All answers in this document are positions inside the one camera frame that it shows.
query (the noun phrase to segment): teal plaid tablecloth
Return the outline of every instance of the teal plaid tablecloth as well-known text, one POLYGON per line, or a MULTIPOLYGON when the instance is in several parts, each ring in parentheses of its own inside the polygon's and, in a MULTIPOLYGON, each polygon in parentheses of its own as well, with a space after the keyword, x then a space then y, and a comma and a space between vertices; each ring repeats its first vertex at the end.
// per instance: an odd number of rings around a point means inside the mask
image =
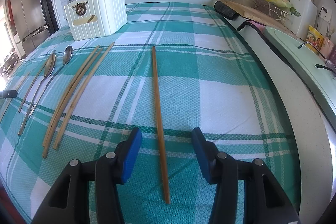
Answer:
MULTIPOLYGON (((131 4, 127 5, 127 16, 128 23, 108 37, 74 41, 69 27, 63 27, 43 42, 10 79, 7 88, 15 87, 30 71, 0 124, 0 177, 24 219, 31 221, 71 159, 98 159, 113 151, 135 126, 142 130, 142 146, 132 177, 118 186, 127 223, 208 222, 215 185, 208 185, 201 175, 190 140, 194 127, 200 127, 207 140, 236 159, 262 158, 298 206, 300 167, 291 127, 239 34, 209 6, 131 4), (43 159, 42 140, 66 86, 95 46, 106 49, 112 41, 115 45, 79 100, 59 150, 51 147, 48 158, 43 159), (56 69, 62 65, 67 45, 73 46, 73 58, 54 79, 19 137, 42 75, 18 113, 28 86, 53 49, 56 69), (160 176, 153 45, 157 46, 170 205, 163 200, 160 176)), ((91 223, 96 223, 93 184, 89 196, 91 223)), ((240 183, 237 223, 242 222, 243 202, 240 183)))

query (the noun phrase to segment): spoon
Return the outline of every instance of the spoon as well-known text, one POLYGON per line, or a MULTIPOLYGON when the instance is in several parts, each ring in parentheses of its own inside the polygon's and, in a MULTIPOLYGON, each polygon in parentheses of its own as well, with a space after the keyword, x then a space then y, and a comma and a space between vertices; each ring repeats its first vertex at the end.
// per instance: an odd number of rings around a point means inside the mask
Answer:
POLYGON ((28 117, 29 117, 29 113, 30 113, 30 110, 32 108, 32 105, 33 105, 33 102, 35 100, 35 97, 36 97, 36 94, 37 92, 39 91, 39 88, 40 86, 42 85, 42 83, 51 75, 51 73, 53 72, 54 68, 55 68, 55 62, 56 62, 56 54, 52 54, 49 58, 48 58, 48 61, 44 67, 44 78, 42 79, 42 81, 40 82, 39 86, 37 87, 37 90, 35 91, 35 94, 31 100, 31 103, 29 105, 29 108, 27 110, 27 113, 26 113, 26 116, 23 120, 23 123, 21 125, 21 128, 19 130, 19 133, 18 135, 21 136, 22 133, 23 133, 23 130, 25 129, 25 126, 26 126, 26 123, 27 123, 27 120, 28 120, 28 117))
POLYGON ((50 83, 52 82, 52 80, 55 78, 55 76, 61 71, 61 69, 69 63, 71 57, 72 57, 72 46, 67 46, 64 50, 64 54, 63 54, 63 65, 55 72, 55 74, 52 76, 52 78, 49 80, 49 82, 47 83, 47 85, 44 88, 44 91, 42 92, 41 96, 39 97, 39 99, 37 100, 37 103, 33 105, 31 112, 29 114, 29 116, 33 115, 33 112, 35 110, 35 108, 37 107, 37 105, 39 104, 41 98, 43 97, 45 91, 47 90, 48 86, 50 85, 50 83))

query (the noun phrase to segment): blue gripper pad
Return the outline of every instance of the blue gripper pad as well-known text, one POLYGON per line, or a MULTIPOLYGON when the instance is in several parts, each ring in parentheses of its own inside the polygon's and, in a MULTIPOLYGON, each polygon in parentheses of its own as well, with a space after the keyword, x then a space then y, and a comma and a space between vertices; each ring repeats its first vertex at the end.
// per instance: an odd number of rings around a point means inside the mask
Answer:
POLYGON ((191 132, 191 140, 203 178, 209 184, 213 184, 211 169, 216 164, 215 155, 218 153, 218 149, 214 143, 205 140, 202 131, 198 127, 191 132))
POLYGON ((142 139, 141 130, 135 127, 133 128, 131 135, 128 137, 128 140, 126 141, 125 146, 127 147, 123 147, 125 148, 125 150, 123 149, 123 152, 125 152, 125 154, 123 155, 124 158, 123 172, 121 175, 121 181, 123 183, 126 183, 127 180, 131 177, 135 160, 137 159, 137 155, 141 145, 141 139, 142 139))

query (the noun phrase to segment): screw head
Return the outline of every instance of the screw head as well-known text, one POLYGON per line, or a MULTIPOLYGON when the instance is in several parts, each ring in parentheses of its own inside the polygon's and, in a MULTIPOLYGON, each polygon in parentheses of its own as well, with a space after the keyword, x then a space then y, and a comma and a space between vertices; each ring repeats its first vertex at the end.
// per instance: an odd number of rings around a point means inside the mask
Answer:
POLYGON ((108 152, 106 153, 105 157, 108 159, 112 159, 116 156, 115 152, 108 152))
POLYGON ((259 166, 262 166, 262 165, 264 164, 263 160, 261 160, 261 159, 255 159, 255 160, 254 160, 254 163, 255 163, 256 165, 259 165, 259 166))
POLYGON ((227 154, 225 152, 218 152, 217 157, 220 159, 226 159, 227 154))
POLYGON ((76 159, 70 160, 69 164, 71 166, 76 166, 78 164, 78 160, 76 160, 76 159))

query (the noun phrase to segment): refrigerator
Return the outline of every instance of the refrigerator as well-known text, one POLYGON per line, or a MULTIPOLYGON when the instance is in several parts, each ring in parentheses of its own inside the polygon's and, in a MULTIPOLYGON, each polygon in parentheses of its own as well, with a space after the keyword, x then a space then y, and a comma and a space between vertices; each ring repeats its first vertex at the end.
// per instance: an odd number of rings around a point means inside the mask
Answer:
POLYGON ((58 29, 51 0, 5 1, 9 25, 19 36, 16 44, 22 44, 25 58, 58 29))

